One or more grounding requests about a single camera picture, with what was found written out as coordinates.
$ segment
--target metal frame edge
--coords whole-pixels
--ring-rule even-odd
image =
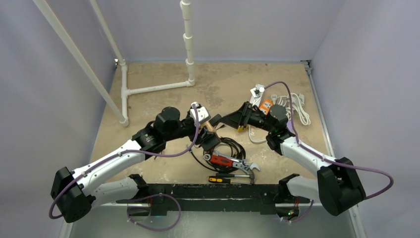
[[[319,103],[318,94],[316,93],[316,89],[315,89],[315,85],[314,85],[314,79],[312,78],[312,68],[310,67],[310,62],[311,62],[310,60],[303,60],[302,64],[305,67],[305,71],[308,75],[308,80],[309,80],[309,83],[311,85],[312,94],[314,96],[314,100],[315,100],[315,103],[316,103],[316,108],[318,110],[319,120],[321,121],[322,130],[324,132],[323,136],[324,136],[325,144],[327,146],[327,150],[330,153],[330,155],[334,157],[334,151],[332,149],[331,139],[329,137],[328,129],[327,129],[326,124],[325,124],[325,119],[324,119],[324,115],[322,113],[321,105]],[[363,227],[363,222],[362,222],[362,220],[360,218],[360,215],[359,215],[359,206],[356,205],[356,206],[353,206],[352,208],[350,208],[349,213],[350,213],[350,218],[351,218],[352,223],[353,223],[353,228],[354,228],[356,237],[357,238],[367,238],[365,229]]]
[[[73,228],[73,223],[67,223],[66,221],[63,221],[63,225],[61,226],[61,231],[58,238],[69,238],[72,228]]]

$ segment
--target pvc pipe elbow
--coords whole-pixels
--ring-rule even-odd
[[[195,79],[191,80],[190,78],[188,78],[188,80],[185,81],[185,86],[187,86],[187,87],[194,86],[195,84],[196,84]]]
[[[128,126],[128,118],[126,118],[124,121],[120,121],[122,126]]]

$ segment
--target white pvc pipe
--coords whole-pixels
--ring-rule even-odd
[[[181,82],[181,83],[171,83],[171,84],[165,84],[165,85],[159,85],[159,86],[152,86],[147,88],[138,88],[138,89],[128,89],[127,95],[137,94],[137,93],[146,93],[146,92],[153,92],[153,91],[159,91],[164,89],[171,89],[171,88],[180,88],[180,87],[188,87],[189,81]]]
[[[187,50],[187,58],[185,59],[185,63],[188,68],[188,87],[195,84],[193,35],[191,33],[191,0],[181,0],[179,4],[182,9],[182,17],[184,18],[185,34],[183,35],[183,38],[185,42],[185,49]]]
[[[99,23],[101,24],[101,26],[102,26],[102,28],[103,28],[103,30],[105,32],[105,35],[108,38],[108,41],[111,44],[111,47],[112,47],[112,49],[115,52],[115,55],[117,56],[118,63],[121,66],[125,65],[124,58],[122,57],[122,54],[121,54],[121,52],[118,49],[118,46],[117,46],[117,44],[115,42],[115,39],[112,36],[111,31],[110,31],[110,29],[109,29],[109,27],[108,27],[108,25],[107,25],[107,23],[105,21],[104,15],[102,15],[102,12],[101,12],[101,9],[99,8],[98,3],[96,2],[96,0],[89,0],[89,2],[92,5],[93,11],[95,12],[96,17],[98,18]]]
[[[122,110],[122,115],[124,116],[124,118],[127,120],[127,125],[128,125],[128,106],[127,106],[127,100],[128,100],[128,95],[127,95],[127,65],[124,64],[121,66],[121,110]]]
[[[98,77],[93,72],[92,68],[89,66],[89,63],[83,57],[82,53],[77,48],[76,44],[73,42],[70,35],[67,33],[66,29],[61,24],[60,20],[55,15],[54,11],[51,9],[48,2],[46,0],[33,0],[33,1],[34,1],[35,5],[39,8],[41,13],[44,15],[45,19],[48,21],[48,23],[51,25],[51,27],[54,29],[54,31],[57,33],[57,35],[60,37],[60,39],[63,41],[63,43],[66,45],[66,47],[68,48],[70,53],[73,55],[73,57],[79,63],[79,65],[82,67],[83,71],[87,74],[88,78],[94,84],[96,89],[99,91],[99,93],[105,99],[106,103],[109,105],[111,110],[118,117],[120,123],[123,124],[124,126],[127,126],[128,125],[128,120],[119,111],[119,109],[116,106],[116,104],[114,103],[114,101],[112,101],[108,92],[106,91],[104,86],[101,84]]]

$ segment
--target black cable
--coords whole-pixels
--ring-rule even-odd
[[[197,159],[197,157],[194,155],[194,153],[193,153],[193,151],[192,150],[190,150],[190,153],[191,153],[191,155],[194,157],[194,159],[201,165],[201,166],[203,166],[204,168],[206,168],[206,169],[208,169],[208,170],[211,170],[211,171],[214,171],[214,172],[218,172],[217,170],[214,170],[214,169],[212,169],[212,168],[209,168],[209,167],[207,167],[207,166],[205,166],[203,163],[201,163],[198,159]]]
[[[258,106],[257,106],[257,105],[253,105],[253,106],[252,106],[252,108],[253,108],[255,111],[257,111],[257,112],[258,112],[258,111],[260,111],[260,109],[258,108]]]
[[[162,154],[162,153],[163,153],[163,150],[162,150],[162,151],[160,151],[158,154]],[[157,155],[155,155],[155,157],[153,158],[153,160],[155,160],[157,157],[158,157],[158,156],[157,156]]]
[[[221,144],[226,144],[230,147],[230,157],[233,157],[239,160],[244,160],[246,158],[246,152],[245,152],[244,147],[238,142],[236,142],[234,139],[228,138],[228,137],[221,137],[220,141],[221,141]],[[213,151],[214,149],[211,149],[209,151],[203,151],[203,155],[207,153],[213,154]],[[227,166],[222,166],[222,165],[215,165],[209,161],[206,161],[206,162],[209,166],[214,168],[214,169],[210,169],[209,167],[206,166],[207,169],[218,172],[218,173],[229,174],[233,171],[238,170],[237,168],[227,167]]]
[[[226,125],[225,125],[225,124],[222,124],[222,125],[221,125],[221,126],[219,126],[219,128],[217,128],[216,130],[222,129],[222,128],[224,128],[224,127],[226,127]]]
[[[151,126],[153,123],[155,123],[155,121],[154,121],[154,120],[153,120],[153,121],[150,121],[149,123],[147,123],[146,127]]]

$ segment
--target adjustable wrench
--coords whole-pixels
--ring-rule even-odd
[[[223,155],[217,150],[213,151],[213,153],[213,155],[204,154],[203,158],[217,165],[223,165],[240,169],[248,175],[253,174],[252,169],[257,169],[258,171],[261,171],[261,168],[257,163],[246,164],[245,160],[238,160],[236,158]]]

